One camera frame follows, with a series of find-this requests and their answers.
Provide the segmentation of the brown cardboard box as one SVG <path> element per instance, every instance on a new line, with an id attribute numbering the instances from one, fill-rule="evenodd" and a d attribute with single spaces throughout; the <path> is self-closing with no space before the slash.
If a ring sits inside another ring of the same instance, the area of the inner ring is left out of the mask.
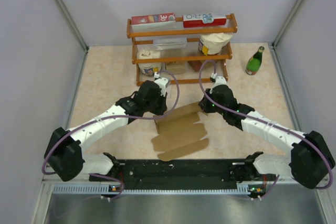
<path id="1" fill-rule="evenodd" d="M 208 147 L 209 139 L 197 102 L 174 109 L 168 116 L 155 120 L 158 136 L 151 142 L 158 159 L 169 162 Z"/>

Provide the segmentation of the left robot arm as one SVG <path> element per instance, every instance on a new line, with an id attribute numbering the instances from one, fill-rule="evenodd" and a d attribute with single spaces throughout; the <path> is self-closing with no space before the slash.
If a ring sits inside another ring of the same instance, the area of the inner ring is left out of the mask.
<path id="1" fill-rule="evenodd" d="M 53 169 L 63 182 L 79 174 L 100 174 L 107 180 L 114 180 L 119 168 L 108 154 L 84 155 L 84 151 L 95 141 L 110 132 L 126 126 L 136 119 L 144 119 L 150 112 L 162 116 L 167 110 L 166 96 L 170 79 L 159 77 L 145 81 L 130 96 L 120 98 L 105 112 L 80 126 L 53 131 L 44 158 L 44 165 Z"/>

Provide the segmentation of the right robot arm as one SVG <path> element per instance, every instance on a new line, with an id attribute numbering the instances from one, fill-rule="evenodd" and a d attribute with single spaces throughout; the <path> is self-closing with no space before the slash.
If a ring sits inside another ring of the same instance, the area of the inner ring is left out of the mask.
<path id="1" fill-rule="evenodd" d="M 202 89 L 199 106 L 205 113 L 218 113 L 237 129 L 263 138 L 283 151 L 283 155 L 255 154 L 245 166 L 252 180 L 263 174 L 293 178 L 309 189 L 327 189 L 333 184 L 334 158 L 323 138 L 316 132 L 304 133 L 286 128 L 262 116 L 254 108 L 238 103 L 225 84 Z"/>

